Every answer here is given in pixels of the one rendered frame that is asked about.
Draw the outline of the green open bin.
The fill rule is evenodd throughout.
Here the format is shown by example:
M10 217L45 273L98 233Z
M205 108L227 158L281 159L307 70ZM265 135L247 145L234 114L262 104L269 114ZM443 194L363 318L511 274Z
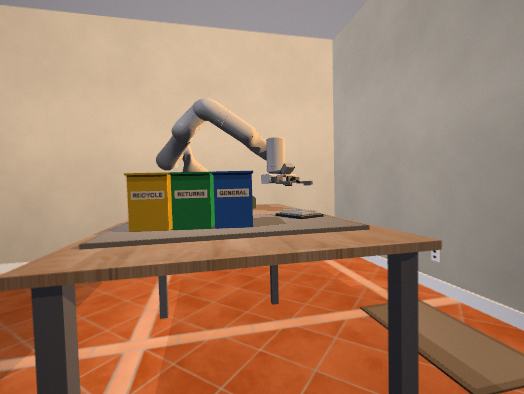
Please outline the green open bin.
M212 229L214 180L210 172L168 172L171 177L173 230Z

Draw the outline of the blue open bin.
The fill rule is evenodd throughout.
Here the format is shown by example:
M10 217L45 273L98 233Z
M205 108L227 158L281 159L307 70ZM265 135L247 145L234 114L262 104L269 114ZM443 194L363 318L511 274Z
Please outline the blue open bin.
M253 171L211 171L215 229L253 227Z

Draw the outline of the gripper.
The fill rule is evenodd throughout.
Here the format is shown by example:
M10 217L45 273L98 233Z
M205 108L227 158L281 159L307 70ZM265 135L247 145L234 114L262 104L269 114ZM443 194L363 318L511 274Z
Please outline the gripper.
M299 177L296 177L296 174L276 174L276 173L268 173L268 174L262 174L261 175L261 183L276 183L276 184L283 184L285 186L292 186L292 183L301 184L304 183L304 185L311 185L313 184L313 181L300 181Z

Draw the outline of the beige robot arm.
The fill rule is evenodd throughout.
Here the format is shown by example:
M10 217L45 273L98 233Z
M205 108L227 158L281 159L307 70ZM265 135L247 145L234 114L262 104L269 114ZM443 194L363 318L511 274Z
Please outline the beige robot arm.
M189 145L206 121L266 160L267 172L290 175L294 170L292 163L285 163L284 138L270 137L265 141L250 124L210 98L197 100L177 120L171 130L172 137L156 157L157 165L162 170L169 171L182 159L183 172L209 172L194 159Z

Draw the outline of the yellow bin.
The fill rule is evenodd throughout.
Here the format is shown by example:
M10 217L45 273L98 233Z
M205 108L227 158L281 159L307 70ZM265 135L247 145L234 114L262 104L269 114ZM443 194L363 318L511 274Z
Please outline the yellow bin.
M171 177L168 172L124 175L127 179L129 232L171 230Z

